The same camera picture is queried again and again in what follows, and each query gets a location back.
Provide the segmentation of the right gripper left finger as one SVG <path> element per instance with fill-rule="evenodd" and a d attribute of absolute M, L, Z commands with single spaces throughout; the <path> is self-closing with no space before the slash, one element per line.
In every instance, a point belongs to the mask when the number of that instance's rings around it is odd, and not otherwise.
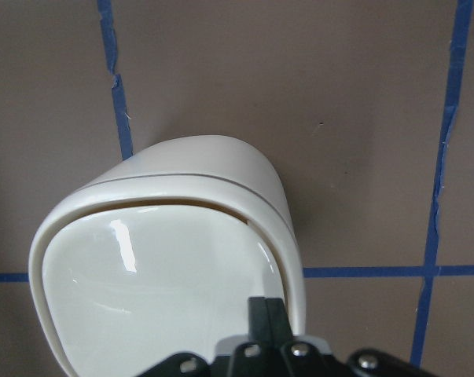
<path fill-rule="evenodd" d="M 248 333 L 220 340 L 215 355 L 205 359 L 193 352 L 175 353 L 143 376 L 268 376 L 269 314 L 264 297 L 248 300 Z"/>

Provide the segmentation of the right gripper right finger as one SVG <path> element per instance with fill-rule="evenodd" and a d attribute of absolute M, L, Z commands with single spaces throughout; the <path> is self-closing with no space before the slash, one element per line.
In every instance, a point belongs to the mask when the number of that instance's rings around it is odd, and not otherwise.
<path fill-rule="evenodd" d="M 322 352 L 312 341 L 292 334 L 287 310 L 280 298 L 265 300 L 272 344 L 279 352 L 287 376 L 432 376 L 433 374 L 389 353 L 365 348 L 345 361 Z"/>

